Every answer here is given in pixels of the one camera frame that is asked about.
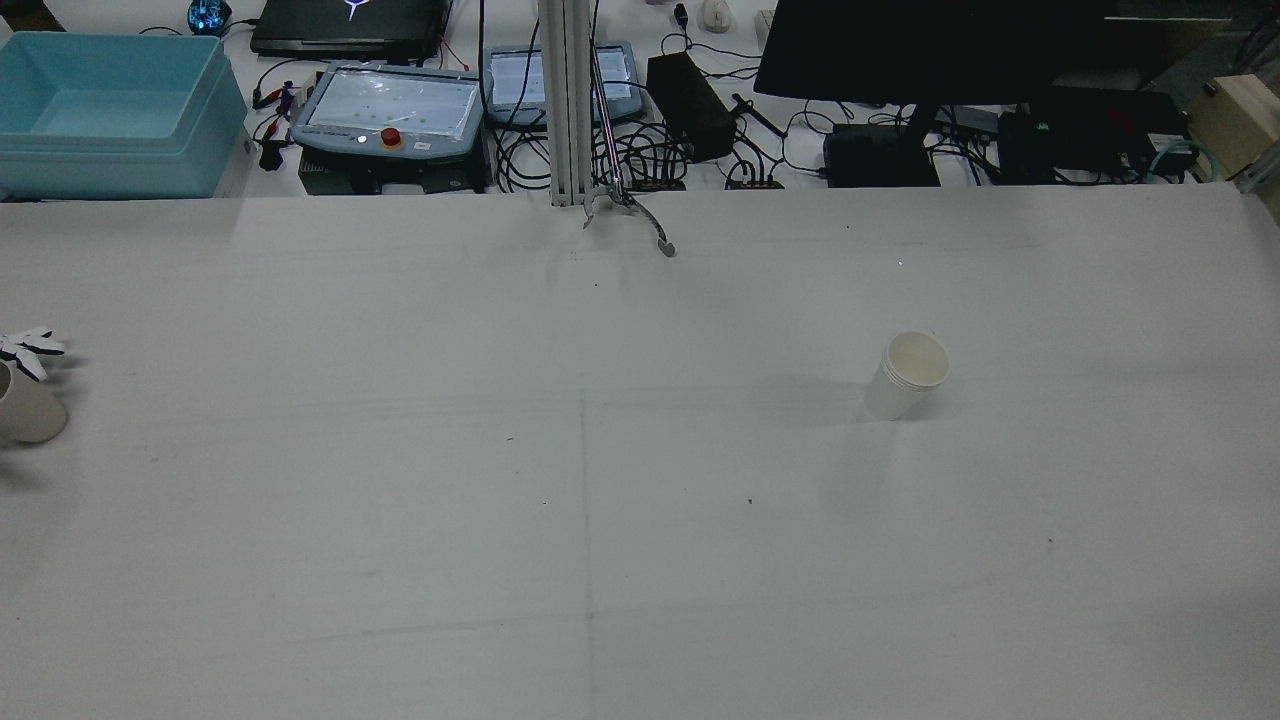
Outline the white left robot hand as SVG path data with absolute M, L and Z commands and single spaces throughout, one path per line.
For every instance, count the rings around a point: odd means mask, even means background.
M 1 334 L 1 360 L 36 383 L 49 380 L 45 357 L 60 357 L 65 354 L 67 346 L 45 325 Z

